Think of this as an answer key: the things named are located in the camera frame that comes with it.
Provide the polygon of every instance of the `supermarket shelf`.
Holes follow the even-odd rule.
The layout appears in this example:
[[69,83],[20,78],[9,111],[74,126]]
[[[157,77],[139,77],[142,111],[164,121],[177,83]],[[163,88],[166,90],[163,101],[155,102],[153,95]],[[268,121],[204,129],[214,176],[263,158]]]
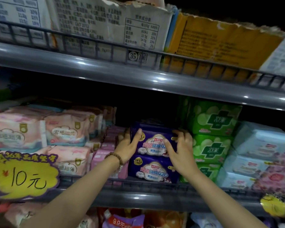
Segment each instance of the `supermarket shelf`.
[[[38,202],[49,202],[67,187],[52,190]],[[263,194],[225,189],[229,195],[255,216],[268,216],[260,204]],[[121,186],[107,185],[100,191],[92,206],[210,212],[209,207],[188,184],[164,184],[123,180]]]
[[285,110],[285,92],[0,42],[0,66]]

